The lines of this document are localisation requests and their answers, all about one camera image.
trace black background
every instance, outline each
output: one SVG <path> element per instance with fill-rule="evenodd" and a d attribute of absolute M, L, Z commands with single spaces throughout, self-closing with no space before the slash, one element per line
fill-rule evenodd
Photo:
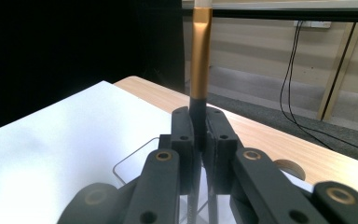
<path fill-rule="evenodd" d="M 134 1 L 0 3 L 0 127 L 102 80 L 139 76 L 182 91 L 182 16 L 147 8 Z"/>

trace gray carpet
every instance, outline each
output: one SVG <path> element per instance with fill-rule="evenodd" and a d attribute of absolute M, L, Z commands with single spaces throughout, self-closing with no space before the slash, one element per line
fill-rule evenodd
<path fill-rule="evenodd" d="M 293 122 L 289 121 L 280 110 L 267 108 L 261 105 L 245 103 L 212 93 L 208 94 L 208 103 L 323 147 L 320 142 L 301 131 Z M 351 144 L 358 146 L 358 131 L 328 124 L 316 119 L 300 117 L 297 115 L 295 115 L 295 118 L 302 126 L 329 133 L 337 138 L 343 139 Z M 326 145 L 330 146 L 336 152 L 358 160 L 357 147 L 352 147 L 321 133 L 316 133 L 313 131 L 308 132 L 320 139 Z"/>

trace wooden table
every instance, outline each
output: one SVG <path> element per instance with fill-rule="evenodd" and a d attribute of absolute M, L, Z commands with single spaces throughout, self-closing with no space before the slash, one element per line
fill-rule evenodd
<path fill-rule="evenodd" d="M 188 96 L 139 77 L 127 77 L 114 85 L 168 113 L 189 103 Z M 245 147 L 261 149 L 273 161 L 294 161 L 304 169 L 305 181 L 312 185 L 332 180 L 358 190 L 358 160 L 226 110 L 223 111 Z"/>

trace black linkage arm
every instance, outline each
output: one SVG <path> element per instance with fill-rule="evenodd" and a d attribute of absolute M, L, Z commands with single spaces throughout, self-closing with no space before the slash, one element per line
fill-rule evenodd
<path fill-rule="evenodd" d="M 322 182 L 312 193 L 293 185 L 269 156 L 243 147 L 225 114 L 206 108 L 209 223 L 218 223 L 217 195 L 230 195 L 237 223 L 358 224 L 358 192 Z M 142 173 L 120 189 L 91 184 L 75 196 L 58 223 L 179 223 L 179 196 L 188 196 L 187 223 L 196 223 L 201 155 L 194 147 L 187 107 L 172 112 L 172 133 L 162 134 Z"/>

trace cable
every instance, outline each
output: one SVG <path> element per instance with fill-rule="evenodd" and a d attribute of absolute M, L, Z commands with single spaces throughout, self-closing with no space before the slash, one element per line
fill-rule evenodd
<path fill-rule="evenodd" d="M 314 135 L 312 135 L 311 133 L 305 131 L 304 129 L 307 129 L 307 130 L 310 130 L 310 131 L 313 131 L 313 132 L 316 132 L 316 133 L 321 133 L 321 134 L 325 134 L 331 138 L 334 138 L 338 141 L 341 141 L 345 144 L 348 144 L 352 147 L 357 147 L 356 145 L 348 142 L 348 141 L 345 141 L 343 139 L 340 139 L 340 138 L 337 138 L 335 137 L 334 135 L 332 134 L 329 134 L 329 133 L 324 133 L 324 132 L 321 132 L 321 131 L 318 131 L 318 130 L 314 130 L 312 128 L 309 128 L 309 127 L 306 127 L 306 126 L 303 126 L 301 124 L 299 124 L 293 114 L 293 111 L 292 111 L 292 107 L 291 107 L 291 82 L 292 82 L 292 76 L 293 76 L 293 63 L 294 63 L 294 60 L 295 60 L 295 56 L 296 56 L 296 49 L 297 49 L 297 43 L 298 43 L 298 37 L 299 37 L 299 33 L 300 33 L 300 30 L 301 30 L 301 26 L 303 24 L 303 21 L 299 21 L 297 23 L 297 26 L 296 26 L 296 33 L 295 33 L 295 39 L 294 39 L 294 42 L 293 42 L 293 47 L 292 47 L 292 53 L 291 53 L 291 56 L 290 56 L 290 60 L 289 60 L 289 65 L 287 67 L 287 71 L 286 71 L 286 76 L 284 78 L 284 81 L 283 81 L 283 84 L 282 84 L 282 88 L 281 88 L 281 94 L 280 94 L 280 106 L 281 106 L 281 111 L 282 113 L 284 114 L 284 116 L 289 119 L 291 122 L 293 122 L 301 131 L 303 131 L 304 133 L 308 134 L 309 136 L 311 136 L 313 139 L 315 139 L 316 141 L 318 141 L 319 143 L 321 143 L 322 145 L 324 145 L 325 147 L 335 151 L 334 149 L 332 149 L 330 146 L 328 146 L 326 143 L 324 143 L 323 141 L 321 141 L 319 138 L 315 137 Z M 288 81 L 288 106 L 289 106 L 289 111 L 290 111 L 290 115 L 291 115 L 291 119 L 289 117 L 286 116 L 284 110 L 283 110 L 283 107 L 282 107 L 282 93 L 283 93 L 283 89 L 284 89 L 284 85 L 286 83 L 286 80 L 287 80 L 287 77 L 289 76 L 289 81 Z"/>

